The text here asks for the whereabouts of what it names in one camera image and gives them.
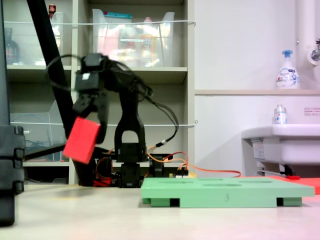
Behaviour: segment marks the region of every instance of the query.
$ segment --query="green tray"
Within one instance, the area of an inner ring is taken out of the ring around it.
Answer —
[[[301,206],[302,197],[315,196],[315,189],[268,177],[147,177],[141,196],[152,207],[271,208]]]

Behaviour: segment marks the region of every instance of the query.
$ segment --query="clear plastic container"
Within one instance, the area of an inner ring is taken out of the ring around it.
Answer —
[[[172,22],[145,24],[106,23],[104,14],[93,9],[93,52],[128,67],[173,67]],[[167,12],[162,21],[173,21],[174,12]]]
[[[10,121],[11,125],[23,127],[26,154],[66,142],[65,130],[56,101],[54,101],[49,112],[11,113]],[[66,162],[69,159],[63,157],[61,151],[31,161]]]
[[[64,13],[56,12],[52,17],[51,25],[60,55],[71,53],[72,26],[62,25],[63,22]],[[8,65],[46,65],[33,24],[5,22],[4,27]],[[70,64],[70,59],[62,60],[64,65]]]

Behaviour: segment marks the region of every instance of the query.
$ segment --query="white sink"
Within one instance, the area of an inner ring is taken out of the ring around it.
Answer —
[[[260,162],[320,165],[320,124],[273,124],[244,130]]]

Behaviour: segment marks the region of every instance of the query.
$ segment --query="white shelving unit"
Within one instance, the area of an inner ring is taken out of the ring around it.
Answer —
[[[69,161],[25,161],[24,167],[69,167]]]
[[[166,12],[175,12],[174,20],[194,20],[195,0],[50,0],[48,4],[55,4],[57,12],[64,12],[65,23],[69,26],[70,39],[66,44],[70,46],[69,53],[85,56],[93,52],[93,26],[78,25],[92,23],[92,9],[103,12],[130,13],[132,22],[143,22],[145,17],[152,21],[161,21]],[[32,22],[27,3],[23,0],[4,1],[4,20],[12,22]],[[187,22],[174,23],[173,34],[173,67],[133,67],[132,70],[152,87],[153,99],[169,106],[176,114],[181,126],[176,137],[167,145],[156,149],[155,153],[169,154],[177,151],[187,152],[189,162],[194,164],[195,124],[194,110],[194,28]],[[50,91],[48,81],[45,80],[45,66],[37,65],[8,65],[10,85],[10,110],[12,113],[47,112],[52,105],[54,96]],[[75,72],[80,69],[77,59],[71,58],[64,62],[64,70],[71,87],[75,84]],[[77,93],[71,93],[72,100],[77,100]],[[151,146],[168,138],[174,132],[174,127],[168,117],[156,107],[147,102],[139,105],[139,115],[145,125],[146,145]],[[122,110],[119,96],[110,93],[110,112],[108,123],[116,125],[121,118]],[[89,119],[96,120],[95,114]],[[114,132],[116,127],[109,126],[105,141],[101,144],[106,149],[114,147]],[[25,167],[69,166],[69,184],[77,183],[77,176],[72,162],[25,162]],[[141,163],[143,168],[148,163]],[[178,167],[180,163],[166,163],[165,167]]]

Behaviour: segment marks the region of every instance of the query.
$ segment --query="table surface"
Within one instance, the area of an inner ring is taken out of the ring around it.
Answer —
[[[319,240],[320,195],[302,207],[150,208],[140,189],[26,185],[0,240]]]

